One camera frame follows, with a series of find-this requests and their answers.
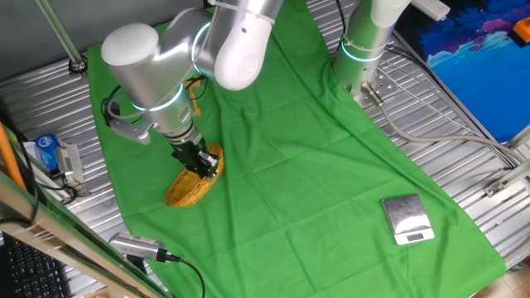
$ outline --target cable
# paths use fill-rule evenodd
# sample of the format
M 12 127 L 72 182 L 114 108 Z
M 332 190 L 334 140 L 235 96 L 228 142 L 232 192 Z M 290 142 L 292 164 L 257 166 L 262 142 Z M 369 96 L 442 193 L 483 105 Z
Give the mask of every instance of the cable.
M 29 155 L 27 154 L 26 148 L 24 147 L 24 144 L 23 144 L 24 141 L 26 140 L 26 138 L 24 137 L 24 135 L 20 131 L 17 130 L 17 128 L 15 127 L 15 125 L 14 125 L 12 120 L 2 110 L 0 110 L 0 112 L 1 112 L 0 113 L 0 117 L 2 118 L 2 121 L 3 122 L 7 122 L 10 125 L 10 129 L 12 130 L 12 132 L 17 137 L 17 141 L 18 141 L 18 144 L 20 145 L 20 149 L 22 151 L 22 155 L 24 156 L 24 159 L 26 161 L 25 165 L 23 165 L 23 163 L 20 162 L 18 167 L 19 167 L 19 170 L 23 166 L 27 167 L 27 172 L 29 173 L 29 177 L 26 178 L 25 185 L 26 185 L 26 188 L 28 190 L 33 190 L 33 197 L 35 198 L 34 205 L 33 205 L 33 211 L 31 212 L 29 221 L 27 221 L 25 219 L 0 219 L 0 223 L 7 223 L 9 221 L 12 221 L 14 223 L 20 223 L 21 221 L 25 221 L 27 224 L 29 224 L 29 226 L 32 226 L 33 223 L 35 222 L 36 214 L 37 214 L 38 209 L 39 209 L 39 191 L 40 190 L 39 190 L 39 188 L 36 185 L 35 172 L 33 171 L 33 167 L 31 166 L 31 159 L 30 159 Z
M 340 4 L 340 0 L 335 0 L 335 3 L 337 3 L 337 8 L 339 9 L 339 14 L 340 14 L 340 20 L 342 21 L 342 35 L 340 36 L 339 44 L 337 45 L 337 50 L 339 50 L 340 42 L 342 42 L 346 34 L 346 20 L 345 20 L 345 14 L 342 11 L 342 5 Z
M 344 34 L 346 34 L 345 14 L 342 11 L 342 5 L 340 4 L 340 0 L 335 0 L 335 2 L 337 3 L 337 8 L 339 8 L 340 20 L 342 21 L 342 36 L 344 36 Z
M 51 186 L 48 186 L 48 185 L 43 185 L 42 183 L 38 183 L 38 185 L 40 185 L 42 188 L 45 188 L 47 190 L 69 190 L 72 194 L 70 196 L 70 198 L 63 203 L 63 205 L 68 205 L 70 203 L 72 203 L 73 201 L 75 201 L 75 199 L 77 199 L 77 196 L 78 196 L 78 192 L 77 192 L 77 189 L 68 185 L 68 182 L 66 182 L 66 179 L 65 177 L 63 177 L 63 185 L 61 187 L 51 187 Z
M 217 11 L 218 11 L 218 7 L 215 7 L 215 11 L 214 11 L 214 15 L 212 16 L 212 20 L 211 20 L 211 23 L 214 24 L 214 21 L 215 19 L 217 18 Z M 208 40 L 210 39 L 210 33 L 212 31 L 211 30 L 208 30 L 206 32 L 206 35 L 205 35 L 205 39 L 202 43 L 202 45 L 200 46 L 199 50 L 197 51 L 197 55 L 195 57 L 199 57 L 200 56 L 200 53 L 202 52 L 202 50 L 205 48 L 205 45 L 206 43 L 208 42 Z M 107 111 L 108 111 L 108 114 L 116 119 L 120 119 L 120 120 L 124 120 L 124 119 L 130 119 L 130 118 L 136 118 L 136 117 L 139 117 L 139 116 L 142 116 L 143 114 L 149 112 L 152 108 L 156 108 L 158 107 L 159 105 L 161 105 L 170 95 L 174 94 L 176 89 L 177 88 L 180 88 L 181 84 L 186 80 L 186 78 L 188 77 L 188 75 L 190 74 L 190 72 L 196 67 L 195 66 L 195 62 L 197 61 L 197 59 L 195 59 L 195 61 L 192 61 L 191 62 L 191 65 L 190 65 L 190 68 L 184 73 L 184 75 L 182 75 L 182 78 L 179 80 L 179 82 L 175 85 L 175 87 L 173 87 L 173 89 L 171 89 L 170 92 L 168 92 L 164 97 L 162 97 L 157 103 L 155 103 L 152 107 L 145 107 L 146 109 L 141 111 L 141 112 L 138 112 L 138 113 L 133 113 L 133 114 L 130 114 L 130 115 L 127 115 L 127 116 L 120 116 L 120 115 L 117 115 L 115 114 L 112 110 L 111 110 L 111 106 L 115 100 L 115 98 L 112 98 L 112 99 L 108 99 L 108 103 L 107 103 Z
M 27 191 L 26 185 L 24 184 L 24 180 L 22 179 L 22 174 L 20 173 L 20 169 L 18 168 L 15 153 L 13 152 L 11 143 L 7 138 L 6 130 L 3 128 L 2 123 L 0 123 L 0 151 L 2 152 L 3 159 L 6 162 L 7 171 L 11 179 L 15 181 L 18 186 Z
M 397 54 L 397 55 L 401 55 L 405 58 L 408 58 L 410 61 L 414 62 L 417 66 L 419 66 L 420 68 L 422 68 L 428 75 L 429 77 L 431 77 L 432 80 L 435 81 L 435 83 L 437 83 L 438 87 L 444 91 L 444 93 L 454 102 L 454 103 L 457 103 L 457 100 L 455 100 L 455 98 L 453 98 L 453 96 L 451 95 L 451 93 L 449 92 L 449 90 L 445 87 L 444 84 L 442 84 L 440 82 L 440 80 L 436 77 L 436 75 L 434 74 L 434 72 L 429 68 L 427 67 L 425 64 L 423 64 L 422 61 L 420 61 L 416 56 L 414 56 L 414 54 L 409 51 L 409 50 L 405 50 L 399 46 L 395 46 L 394 44 L 391 44 L 391 45 L 388 45 L 388 47 L 391 47 L 391 48 L 387 48 L 387 51 L 389 52 L 392 52 L 394 54 Z M 409 74 L 408 72 L 406 72 L 405 70 L 403 70 L 401 67 L 398 66 L 398 68 L 403 71 L 404 73 L 408 74 L 408 75 L 411 75 Z M 440 115 L 442 115 L 444 118 L 447 118 L 450 122 L 454 123 L 455 125 L 459 126 L 459 127 L 462 127 L 464 128 L 466 131 L 468 132 L 471 132 L 471 133 L 474 133 L 474 135 L 477 135 L 479 136 L 478 133 L 472 131 L 472 130 L 469 130 L 467 127 L 464 127 L 462 125 L 460 125 L 459 123 L 456 123 L 455 121 L 453 121 L 452 119 L 448 118 L 445 114 L 441 113 L 440 111 L 438 111 L 437 109 L 435 109 L 434 107 L 432 107 L 430 104 L 428 103 L 425 103 L 423 102 L 421 99 L 419 99 L 416 95 L 410 93 L 408 90 L 404 89 L 400 84 L 398 84 L 398 82 L 396 82 L 394 79 L 392 79 L 388 74 L 386 74 L 385 72 L 383 72 L 381 69 L 379 69 L 383 74 L 385 74 L 392 82 L 394 82 L 396 84 L 397 87 L 399 87 L 400 89 L 402 89 L 403 91 L 409 93 L 410 95 L 412 95 L 414 98 L 416 98 L 417 100 L 419 100 L 420 102 L 426 104 L 427 106 L 433 108 L 435 111 L 437 111 Z M 513 164 L 513 162 L 506 156 L 506 154 L 502 151 L 502 150 L 499 150 L 497 147 L 494 148 L 501 156 L 503 156 L 506 161 L 511 164 L 513 167 L 516 167 L 517 165 L 516 164 Z
M 191 87 L 191 85 L 193 85 L 195 82 L 200 81 L 202 79 L 208 79 L 208 78 L 205 75 L 201 75 L 201 76 L 199 76 L 197 78 L 193 78 L 191 80 L 191 82 L 189 82 L 188 85 L 185 86 L 185 88 L 189 89 Z
M 131 124 L 137 123 L 137 122 L 140 121 L 140 120 L 142 120 L 142 117 L 140 117 L 140 118 L 138 118 L 138 119 L 132 121 Z
M 206 88 L 208 88 L 208 82 L 209 82 L 209 81 L 210 81 L 209 79 L 206 79 L 205 88 L 202 89 L 202 93 L 201 93 L 198 97 L 194 98 L 195 100 L 200 99 L 203 95 L 205 95 L 205 93 L 206 93 Z
M 0 219 L 0 226 L 3 224 L 20 224 L 24 228 L 31 227 L 31 222 L 27 219 Z
M 69 189 L 71 192 L 72 192 L 72 196 L 70 197 L 69 200 L 67 200 L 66 202 L 63 203 L 64 206 L 72 203 L 73 201 L 75 201 L 75 199 L 77 199 L 77 195 L 78 195 L 78 192 L 77 192 L 77 189 L 67 185 L 66 186 L 67 189 Z
M 181 263 L 187 265 L 189 268 L 193 269 L 193 271 L 195 271 L 195 273 L 197 273 L 197 276 L 198 276 L 199 279 L 200 279 L 200 285 L 202 286 L 202 298 L 205 298 L 205 295 L 206 295 L 205 280 L 202 279 L 202 275 L 200 274 L 199 270 L 197 270 L 197 268 L 195 268 L 195 266 L 189 264 L 188 262 L 182 260 L 182 259 L 179 258 L 179 257 L 178 257 L 178 259 L 177 259 L 177 262 L 181 262 Z
M 448 142 L 448 141 L 455 141 L 455 140 L 481 142 L 483 144 L 493 146 L 499 149 L 500 151 L 504 151 L 506 154 L 513 156 L 513 158 L 515 158 L 520 163 L 524 163 L 526 161 L 524 158 L 522 158 L 518 153 L 516 153 L 512 149 L 509 149 L 506 146 L 503 146 L 497 142 L 493 142 L 483 137 L 461 136 L 461 135 L 445 136 L 445 137 L 414 137 L 414 136 L 411 136 L 409 134 L 406 134 L 404 131 L 399 129 L 398 126 L 396 126 L 396 123 L 394 123 L 394 121 L 390 118 L 390 115 L 388 115 L 387 109 L 384 107 L 384 105 L 379 106 L 379 109 L 381 110 L 381 113 L 383 114 L 383 116 L 387 119 L 388 124 L 390 124 L 390 126 L 394 129 L 394 131 L 396 131 L 398 135 L 406 138 L 407 140 L 410 140 L 413 142 Z
M 24 147 L 22 138 L 19 136 L 20 133 L 15 133 L 17 135 L 18 143 L 20 144 L 20 149 L 22 150 L 22 155 L 26 160 L 26 167 L 30 173 L 29 183 L 31 184 L 31 189 L 33 190 L 33 197 L 35 198 L 33 211 L 31 212 L 30 222 L 31 224 L 35 223 L 36 213 L 39 210 L 39 188 L 37 187 L 35 180 L 35 172 L 33 171 L 33 166 L 31 165 L 30 156 L 27 154 L 26 148 Z
M 384 63 L 390 65 L 390 63 L 388 63 L 386 60 L 382 60 Z M 399 66 L 394 66 L 394 65 L 390 65 L 390 67 L 397 67 L 398 69 L 400 69 L 402 72 L 406 73 L 407 75 L 410 75 L 412 76 L 412 74 L 406 72 L 405 70 L 403 70 L 401 67 Z M 424 102 L 422 99 L 420 99 L 419 97 L 417 97 L 415 94 L 413 94 L 412 92 L 408 91 L 407 89 L 403 88 L 403 86 L 401 86 L 395 79 L 393 79 L 390 75 L 388 75 L 387 73 L 385 73 L 383 70 L 381 70 L 380 68 L 378 68 L 378 70 L 383 73 L 384 75 L 387 76 L 388 79 L 390 79 L 398 88 L 400 88 L 401 90 L 405 91 L 406 93 L 408 93 L 409 95 L 411 95 L 413 98 L 415 98 L 417 101 L 419 101 L 420 103 L 423 103 L 423 105 L 431 108 L 433 111 L 437 112 L 438 114 L 440 114 L 443 118 L 449 120 L 449 122 L 455 124 L 457 127 L 461 127 L 463 129 L 465 129 L 467 132 L 471 132 L 473 133 L 474 135 L 477 135 L 478 134 L 472 130 L 470 130 L 469 128 L 465 127 L 464 125 L 461 125 L 459 124 L 458 122 L 456 122 L 455 120 L 447 117 L 447 115 L 445 115 L 444 113 L 438 111 L 436 108 L 434 108 L 433 106 L 431 106 L 429 103 L 426 103 Z
M 63 184 L 61 187 L 51 187 L 51 186 L 48 186 L 48 185 L 43 185 L 42 183 L 38 183 L 37 184 L 42 187 L 42 188 L 45 188 L 47 190 L 65 190 L 66 189 L 66 184 Z

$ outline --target gray cable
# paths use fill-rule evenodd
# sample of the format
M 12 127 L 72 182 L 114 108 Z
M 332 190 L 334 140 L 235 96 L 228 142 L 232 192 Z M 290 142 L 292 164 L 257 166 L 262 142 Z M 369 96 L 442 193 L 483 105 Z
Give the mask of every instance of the gray cable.
M 414 137 L 411 135 L 406 134 L 404 131 L 399 129 L 398 126 L 396 126 L 396 123 L 390 118 L 390 115 L 388 115 L 387 109 L 384 107 L 384 105 L 380 105 L 379 109 L 381 110 L 381 113 L 383 116 L 387 119 L 388 124 L 396 131 L 398 135 L 401 137 L 406 138 L 407 140 L 413 141 L 413 142 L 448 142 L 448 141 L 456 141 L 456 140 L 465 140 L 465 141 L 473 141 L 473 142 L 481 142 L 486 145 L 493 146 L 500 151 L 505 152 L 506 154 L 509 154 L 510 156 L 513 156 L 516 160 L 518 160 L 520 163 L 524 163 L 526 160 L 520 156 L 518 153 L 513 151 L 512 149 L 503 146 L 497 142 L 493 142 L 489 139 L 483 138 L 483 137 L 475 137 L 475 136 L 445 136 L 445 137 Z

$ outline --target metal bracket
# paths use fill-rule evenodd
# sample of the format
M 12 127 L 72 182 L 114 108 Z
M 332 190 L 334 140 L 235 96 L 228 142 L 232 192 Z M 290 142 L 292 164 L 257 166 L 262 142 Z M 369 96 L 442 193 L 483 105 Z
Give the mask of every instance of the metal bracket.
M 109 126 L 118 135 L 126 137 L 135 142 L 139 142 L 140 144 L 147 145 L 151 142 L 149 129 L 153 127 L 153 125 L 154 123 L 142 123 L 135 125 L 115 118 L 110 121 Z
M 510 185 L 525 179 L 528 175 L 530 175 L 530 160 L 525 161 L 523 164 L 497 179 L 493 184 L 486 187 L 484 192 L 491 198 L 498 192 L 507 189 Z

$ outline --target keyboard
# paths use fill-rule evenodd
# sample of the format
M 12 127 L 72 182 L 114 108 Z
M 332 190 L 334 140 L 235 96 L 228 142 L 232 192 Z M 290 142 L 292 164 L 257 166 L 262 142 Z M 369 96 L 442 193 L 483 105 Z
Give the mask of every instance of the keyboard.
M 0 266 L 6 268 L 0 281 L 0 296 L 13 298 L 66 298 L 61 263 L 45 253 L 3 234 Z

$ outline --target metal pipe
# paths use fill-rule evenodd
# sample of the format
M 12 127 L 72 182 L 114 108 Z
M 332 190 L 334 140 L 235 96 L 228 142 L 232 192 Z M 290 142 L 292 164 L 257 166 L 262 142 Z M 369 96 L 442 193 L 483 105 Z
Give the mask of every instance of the metal pipe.
M 36 4 L 39 6 L 39 8 L 42 11 L 42 14 L 44 14 L 44 17 L 46 20 L 50 23 L 51 29 L 55 32 L 57 35 L 57 38 L 59 38 L 60 43 L 63 45 L 63 47 L 66 50 L 66 53 L 68 53 L 68 56 L 72 60 L 74 65 L 84 65 L 84 59 L 79 53 L 79 51 L 75 48 L 74 43 L 70 39 L 70 36 L 68 35 L 68 32 L 66 32 L 65 27 L 63 26 L 62 22 L 60 21 L 59 17 L 53 10 L 53 7 L 50 5 L 49 0 L 35 0 Z

